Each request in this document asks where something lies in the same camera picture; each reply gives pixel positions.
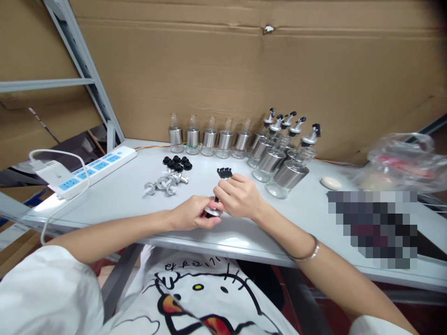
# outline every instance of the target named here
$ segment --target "hand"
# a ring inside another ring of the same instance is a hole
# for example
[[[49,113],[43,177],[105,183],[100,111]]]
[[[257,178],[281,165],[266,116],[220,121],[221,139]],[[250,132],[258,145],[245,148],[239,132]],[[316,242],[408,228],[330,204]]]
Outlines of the hand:
[[[193,195],[184,203],[169,211],[169,223],[172,230],[193,230],[195,228],[212,229],[222,220],[220,217],[206,218],[203,210],[214,197]]]
[[[220,202],[211,201],[208,206],[234,217],[246,217],[255,221],[270,206],[261,197],[256,185],[241,174],[234,174],[231,179],[222,179],[213,191]]]

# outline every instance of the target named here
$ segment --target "white t-shirt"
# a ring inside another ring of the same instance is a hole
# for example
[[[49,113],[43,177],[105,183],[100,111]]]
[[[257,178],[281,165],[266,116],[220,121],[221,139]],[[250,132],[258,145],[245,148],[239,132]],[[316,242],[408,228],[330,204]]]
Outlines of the white t-shirt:
[[[115,315],[103,324],[94,272],[66,249],[42,247],[0,283],[2,334],[297,334],[224,257],[145,247]],[[363,316],[350,334],[409,334]]]

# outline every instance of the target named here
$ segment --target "white table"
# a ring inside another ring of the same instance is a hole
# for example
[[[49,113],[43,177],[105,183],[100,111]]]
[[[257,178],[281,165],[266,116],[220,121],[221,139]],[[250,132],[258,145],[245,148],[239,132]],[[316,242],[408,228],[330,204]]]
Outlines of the white table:
[[[165,145],[165,143],[126,140],[122,145],[142,147]],[[180,184],[177,193],[168,197],[165,192],[142,196],[143,185],[156,181],[166,167],[164,156],[173,157],[169,148],[151,148],[138,151],[138,156],[93,185],[83,196],[68,204],[55,218],[55,228],[69,231],[97,224],[107,220],[142,215],[179,205],[191,195],[213,195],[213,187],[218,183],[216,169],[231,167],[235,173],[252,178],[252,169],[245,160],[232,157],[222,160],[213,157],[186,155],[193,169],[183,174],[189,177],[189,184]],[[391,270],[376,268],[372,261],[364,258],[350,245],[350,238],[343,236],[342,227],[335,224],[335,215],[328,214],[328,190],[319,180],[330,176],[338,179],[344,191],[357,190],[348,179],[354,169],[338,167],[325,162],[312,161],[310,173],[292,190],[285,200],[270,196],[264,184],[256,181],[261,195],[285,217],[301,228],[317,236],[362,273],[376,281],[395,283],[410,287],[447,292],[447,264],[420,256],[418,266],[411,270]],[[55,195],[33,208],[23,217],[26,224],[41,227],[45,218],[51,215],[64,201]],[[418,230],[441,250],[447,253],[447,220],[422,204],[418,209]],[[165,233],[146,238],[141,242],[179,250],[232,257],[241,260],[264,262],[293,267],[295,264],[283,249],[255,223],[248,219],[235,219],[224,214],[222,223],[213,230],[195,229],[189,232]]]

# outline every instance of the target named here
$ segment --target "plastic bag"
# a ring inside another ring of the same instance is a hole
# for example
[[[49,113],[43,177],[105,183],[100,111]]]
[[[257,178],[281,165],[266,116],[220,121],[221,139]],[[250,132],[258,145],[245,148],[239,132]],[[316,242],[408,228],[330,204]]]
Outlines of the plastic bag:
[[[414,136],[417,141],[406,143]],[[369,164],[353,181],[371,191],[439,192],[447,189],[447,156],[433,152],[433,139],[424,134],[390,134],[368,153]]]

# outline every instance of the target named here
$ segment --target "finger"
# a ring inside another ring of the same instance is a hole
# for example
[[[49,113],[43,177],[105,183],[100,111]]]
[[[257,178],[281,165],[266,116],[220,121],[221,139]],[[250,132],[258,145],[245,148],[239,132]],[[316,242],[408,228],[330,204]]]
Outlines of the finger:
[[[220,186],[216,186],[213,188],[214,195],[222,201],[228,201],[230,199],[230,195],[226,193]]]
[[[225,208],[225,205],[223,203],[221,203],[221,202],[210,201],[208,203],[208,207],[209,208],[215,208],[215,209],[218,209],[218,210],[221,210],[223,212],[228,213],[227,208]]]
[[[197,205],[198,208],[204,209],[209,201],[210,201],[209,197],[195,196],[195,204]]]
[[[221,179],[218,185],[229,195],[234,194],[234,192],[236,191],[236,188],[224,179]]]
[[[220,222],[222,222],[222,219],[218,216],[213,216],[211,218],[198,217],[195,219],[196,225],[205,229],[213,229]]]
[[[230,185],[233,185],[236,188],[240,187],[242,185],[242,183],[240,181],[236,181],[236,180],[231,179],[231,178],[227,179],[226,181],[227,181],[227,183],[229,183]]]
[[[234,180],[239,181],[239,182],[248,182],[248,181],[250,181],[250,179],[248,179],[247,177],[244,177],[241,174],[234,174],[231,177],[231,179],[234,179]]]

